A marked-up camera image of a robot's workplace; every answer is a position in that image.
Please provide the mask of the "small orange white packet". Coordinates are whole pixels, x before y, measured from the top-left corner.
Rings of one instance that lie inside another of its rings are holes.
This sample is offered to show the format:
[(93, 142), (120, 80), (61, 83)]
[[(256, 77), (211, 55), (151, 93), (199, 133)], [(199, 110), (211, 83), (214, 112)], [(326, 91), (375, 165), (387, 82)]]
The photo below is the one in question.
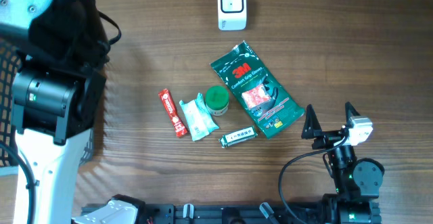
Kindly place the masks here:
[(248, 109), (251, 110), (265, 102), (268, 102), (271, 99), (271, 96), (267, 93), (265, 86), (259, 84), (255, 88), (243, 92), (242, 99)]

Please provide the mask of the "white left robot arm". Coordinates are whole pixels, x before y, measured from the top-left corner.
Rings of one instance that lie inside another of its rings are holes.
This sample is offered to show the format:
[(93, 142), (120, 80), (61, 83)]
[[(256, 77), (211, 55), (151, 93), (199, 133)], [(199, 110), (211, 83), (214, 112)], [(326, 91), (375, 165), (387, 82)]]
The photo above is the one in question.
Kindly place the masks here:
[(21, 61), (11, 87), (14, 223), (76, 222), (76, 177), (116, 42), (107, 21), (95, 0), (1, 0), (1, 37)]

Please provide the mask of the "dark green snack bar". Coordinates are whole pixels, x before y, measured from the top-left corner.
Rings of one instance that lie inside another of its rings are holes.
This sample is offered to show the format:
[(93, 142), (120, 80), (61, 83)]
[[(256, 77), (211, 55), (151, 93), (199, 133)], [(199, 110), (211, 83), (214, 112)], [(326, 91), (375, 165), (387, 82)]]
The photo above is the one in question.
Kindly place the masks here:
[(234, 131), (232, 133), (223, 135), (219, 142), (221, 143), (222, 148), (231, 147), (237, 143), (241, 143), (243, 141), (247, 141), (249, 139), (253, 139), (257, 136), (257, 132), (253, 126), (246, 127), (244, 129), (240, 129)]

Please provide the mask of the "green lid jar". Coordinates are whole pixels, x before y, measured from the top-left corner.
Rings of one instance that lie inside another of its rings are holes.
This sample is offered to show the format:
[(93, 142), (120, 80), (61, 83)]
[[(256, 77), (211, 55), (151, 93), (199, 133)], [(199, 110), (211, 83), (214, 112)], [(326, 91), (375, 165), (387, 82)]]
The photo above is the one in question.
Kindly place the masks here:
[(207, 90), (204, 101), (213, 116), (222, 116), (229, 107), (229, 93), (222, 86), (213, 86)]

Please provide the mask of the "red Nescafe sachet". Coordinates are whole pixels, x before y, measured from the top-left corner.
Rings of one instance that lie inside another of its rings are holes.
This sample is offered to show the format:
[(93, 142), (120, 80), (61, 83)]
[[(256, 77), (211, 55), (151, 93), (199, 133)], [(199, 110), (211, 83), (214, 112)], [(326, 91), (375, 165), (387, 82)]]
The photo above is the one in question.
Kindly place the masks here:
[(178, 138), (183, 137), (188, 133), (186, 126), (178, 115), (176, 106), (168, 89), (163, 89), (158, 93), (159, 98), (172, 122), (176, 136)]

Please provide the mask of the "green 3M gloves packet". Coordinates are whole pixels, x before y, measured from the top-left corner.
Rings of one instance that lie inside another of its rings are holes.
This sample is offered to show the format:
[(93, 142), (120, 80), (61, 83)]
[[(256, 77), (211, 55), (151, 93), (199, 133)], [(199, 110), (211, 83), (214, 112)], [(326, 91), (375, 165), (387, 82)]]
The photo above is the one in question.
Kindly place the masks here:
[[(304, 108), (294, 101), (247, 42), (236, 45), (210, 66), (266, 138), (276, 136), (303, 116)], [(259, 84), (265, 86), (271, 99), (249, 110), (242, 93)]]

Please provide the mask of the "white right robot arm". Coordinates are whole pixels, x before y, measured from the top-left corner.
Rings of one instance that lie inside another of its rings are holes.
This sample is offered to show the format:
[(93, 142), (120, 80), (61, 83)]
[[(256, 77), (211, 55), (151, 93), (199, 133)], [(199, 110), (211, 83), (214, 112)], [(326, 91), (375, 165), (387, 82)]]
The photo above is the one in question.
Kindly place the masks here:
[(306, 107), (301, 138), (313, 139), (314, 150), (324, 150), (325, 167), (334, 181), (336, 193), (320, 201), (318, 223), (380, 224), (379, 197), (385, 169), (371, 158), (358, 159), (355, 146), (367, 141), (372, 121), (360, 115), (350, 102), (345, 103), (346, 124), (341, 129), (323, 131), (312, 107)]

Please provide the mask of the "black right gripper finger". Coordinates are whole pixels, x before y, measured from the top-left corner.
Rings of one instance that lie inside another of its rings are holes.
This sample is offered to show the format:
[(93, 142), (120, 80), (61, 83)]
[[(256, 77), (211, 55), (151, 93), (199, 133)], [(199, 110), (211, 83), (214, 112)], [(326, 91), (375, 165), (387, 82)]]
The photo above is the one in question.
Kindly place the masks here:
[(361, 116), (350, 102), (345, 103), (346, 124), (355, 125), (357, 119)]
[(323, 131), (319, 121), (317, 119), (317, 115), (314, 111), (314, 108), (311, 104), (306, 107), (306, 118), (304, 127), (302, 130), (301, 138), (302, 139), (315, 139), (323, 136)]

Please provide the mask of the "mint wet wipes packet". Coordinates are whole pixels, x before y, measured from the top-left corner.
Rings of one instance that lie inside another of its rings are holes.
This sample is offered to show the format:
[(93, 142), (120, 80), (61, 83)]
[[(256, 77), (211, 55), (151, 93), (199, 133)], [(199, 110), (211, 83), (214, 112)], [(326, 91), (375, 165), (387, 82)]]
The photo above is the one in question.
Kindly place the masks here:
[(188, 103), (181, 100), (179, 105), (185, 115), (192, 141), (199, 141), (214, 130), (219, 129), (219, 126), (213, 121), (201, 93), (198, 93), (197, 98)]

